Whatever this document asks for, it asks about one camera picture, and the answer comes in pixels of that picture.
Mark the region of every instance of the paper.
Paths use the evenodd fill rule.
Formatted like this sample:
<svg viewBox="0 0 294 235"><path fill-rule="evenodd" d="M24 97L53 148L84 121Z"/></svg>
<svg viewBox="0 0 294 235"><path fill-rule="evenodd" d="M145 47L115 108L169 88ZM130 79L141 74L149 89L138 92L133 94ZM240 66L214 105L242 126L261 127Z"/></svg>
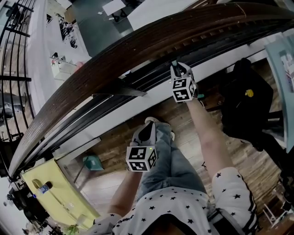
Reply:
<svg viewBox="0 0 294 235"><path fill-rule="evenodd" d="M286 53L286 51L283 51L280 57L286 72L286 79L289 84L290 92L294 93L294 60L290 53Z"/></svg>
<svg viewBox="0 0 294 235"><path fill-rule="evenodd" d="M130 15L128 20L137 30L163 17L178 13L198 0L145 0Z"/></svg>
<svg viewBox="0 0 294 235"><path fill-rule="evenodd" d="M115 13L116 11L125 7L125 4L122 0L113 0L106 5L103 6L105 13L110 16L111 14Z"/></svg>

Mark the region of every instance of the floor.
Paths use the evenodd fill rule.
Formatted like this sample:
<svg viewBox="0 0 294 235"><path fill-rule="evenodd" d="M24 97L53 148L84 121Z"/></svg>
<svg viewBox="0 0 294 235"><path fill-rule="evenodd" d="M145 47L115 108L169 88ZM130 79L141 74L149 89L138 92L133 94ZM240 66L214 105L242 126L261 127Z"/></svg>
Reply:
<svg viewBox="0 0 294 235"><path fill-rule="evenodd" d="M274 89L271 111L280 110L277 88L267 61L258 62L254 67ZM206 81L207 86L211 84L209 78L204 81ZM216 87L208 90L206 96L208 96L204 100L206 108L216 106L218 101L221 100ZM221 113L214 111L210 112L210 114L216 123L221 126ZM66 167L67 172L74 179L83 166L83 157L89 154L99 156L104 170L90 172L84 168L76 181L76 185L100 214L106 212L113 194L125 176L126 147L130 143L134 131L139 125L143 124L144 119L148 116L161 117L171 124L175 133L176 145L200 175L207 193L213 201L211 180L207 171L202 166L204 161L201 147L187 106L186 104L175 103L171 98L108 131L101 136L102 140L100 143L74 159ZM260 213L263 204L269 203L274 198L271 191L277 184L280 170L266 152L257 152L252 145L242 143L240 140L228 136L225 136L225 138L233 163L253 192L255 202L258 206L258 213Z"/></svg>
<svg viewBox="0 0 294 235"><path fill-rule="evenodd" d="M91 57L133 31L127 18L116 23L108 20L111 16L107 16L105 13L98 14L98 12L103 12L102 6L110 1L76 0L73 2L73 13ZM125 7L124 11L129 15L133 9Z"/></svg>

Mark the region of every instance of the star-print shirt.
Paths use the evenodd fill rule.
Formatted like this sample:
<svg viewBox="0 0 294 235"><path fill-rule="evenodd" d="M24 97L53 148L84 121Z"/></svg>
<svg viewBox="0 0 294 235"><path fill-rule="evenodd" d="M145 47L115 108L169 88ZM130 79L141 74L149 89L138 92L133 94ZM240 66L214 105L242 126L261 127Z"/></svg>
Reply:
<svg viewBox="0 0 294 235"><path fill-rule="evenodd" d="M207 194L191 189L168 187L143 196L123 218L106 214L97 218L88 235L142 235L159 217L171 216L195 234L212 234L207 219L215 208L228 212L243 230L256 226L256 205L242 176L233 167L219 171L212 179L215 205Z"/></svg>

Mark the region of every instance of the shoe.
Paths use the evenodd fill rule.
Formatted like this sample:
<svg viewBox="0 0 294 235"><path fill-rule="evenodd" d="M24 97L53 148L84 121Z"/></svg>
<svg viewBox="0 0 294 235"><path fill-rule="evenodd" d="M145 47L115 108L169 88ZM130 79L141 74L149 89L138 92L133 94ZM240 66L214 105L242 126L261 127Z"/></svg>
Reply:
<svg viewBox="0 0 294 235"><path fill-rule="evenodd" d="M175 141L175 133L173 131L171 132L171 138L173 141Z"/></svg>
<svg viewBox="0 0 294 235"><path fill-rule="evenodd" d="M145 124L147 124L148 122L154 122L154 123L160 123L161 121L159 121L157 118L154 118L154 117L147 117L145 119ZM171 132L171 138L172 140L174 141L175 140L175 133L174 132Z"/></svg>
<svg viewBox="0 0 294 235"><path fill-rule="evenodd" d="M145 119L145 124L147 124L148 122L154 122L154 123L159 123L160 121L158 120L158 119L156 119L156 118L154 118L154 117L147 117L146 119Z"/></svg>

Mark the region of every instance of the wooden floor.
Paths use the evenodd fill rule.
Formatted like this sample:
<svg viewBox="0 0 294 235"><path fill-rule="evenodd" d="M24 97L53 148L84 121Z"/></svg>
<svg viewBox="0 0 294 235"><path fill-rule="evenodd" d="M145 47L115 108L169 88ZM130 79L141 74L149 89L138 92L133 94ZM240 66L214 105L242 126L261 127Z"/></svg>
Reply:
<svg viewBox="0 0 294 235"><path fill-rule="evenodd" d="M281 105L278 99L277 88L268 63L262 61L255 64L254 67L274 89L271 111L280 110ZM216 106L218 101L222 99L217 93L217 88L208 90L205 94L208 97L204 101L206 108ZM214 111L210 114L216 123L221 126L221 113ZM126 173L126 147L129 145L134 131L139 125L143 124L144 119L148 116L161 117L171 124L175 133L176 145L200 175L207 193L211 201L213 201L211 179L202 166L204 161L199 138L188 108L185 103L177 104L171 98L103 134L100 143L74 159L67 166L68 173L75 178L77 172L82 167L82 157L89 154L99 156L105 170L90 172L84 168L77 179L76 185L100 214L106 212L113 194L124 179ZM258 206L258 213L260 213L263 209L263 204L270 202L274 197L271 191L277 184L280 170L266 152L257 152L251 144L242 143L240 140L228 136L225 136L225 138L233 163L251 189Z"/></svg>

